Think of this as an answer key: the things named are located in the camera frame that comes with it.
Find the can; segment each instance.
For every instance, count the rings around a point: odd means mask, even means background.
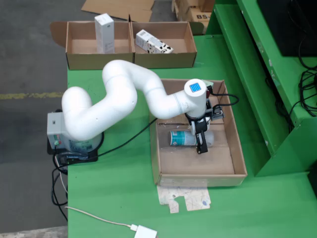
[[[171,131],[169,134],[170,146],[196,146],[196,137],[190,131]],[[199,134],[200,143],[202,144],[202,136]],[[205,132],[207,147],[211,147],[214,143],[214,134],[212,131]]]

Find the black monitor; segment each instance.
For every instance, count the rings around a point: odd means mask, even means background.
[[[317,56],[317,0],[258,0],[282,55]]]

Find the white adapter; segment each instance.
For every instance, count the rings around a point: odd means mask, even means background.
[[[136,232],[134,238],[156,238],[158,233],[150,228],[134,224],[131,225],[130,229]]]

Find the white product box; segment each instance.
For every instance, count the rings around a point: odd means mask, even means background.
[[[169,54],[174,50],[145,30],[137,33],[136,44],[149,54]]]
[[[114,54],[114,22],[108,14],[95,17],[97,52]]]

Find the green workbench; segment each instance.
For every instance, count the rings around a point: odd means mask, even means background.
[[[300,99],[298,83],[305,68],[297,57],[280,53],[257,0],[217,0],[207,33],[224,37],[265,140],[268,154],[257,160],[255,173],[268,176],[307,171],[317,159],[317,147],[312,143],[317,140],[317,118],[297,104],[291,114],[295,128],[289,132],[289,125],[278,114],[275,96],[265,82],[261,60],[287,112]],[[317,64],[316,57],[303,60],[308,65]],[[315,93],[313,88],[305,92],[305,97]],[[307,103],[315,105],[316,98]]]
[[[195,42],[198,54],[194,68],[154,72],[161,78],[225,80],[228,91],[239,96],[233,112],[249,174],[245,181],[239,187],[209,188],[211,208],[207,210],[188,212],[183,197],[179,197],[180,212],[170,214],[168,206],[159,204],[146,130],[95,163],[70,166],[69,206],[108,220],[152,228],[160,238],[315,237],[317,200],[305,173],[254,177],[258,160],[269,154],[224,37],[197,36]],[[83,87],[96,103],[106,94],[101,73],[69,70],[68,87]],[[145,98],[138,93],[135,110],[105,132],[99,152],[122,144],[148,121]],[[69,238],[134,237],[126,227],[76,211],[69,211],[68,218]]]

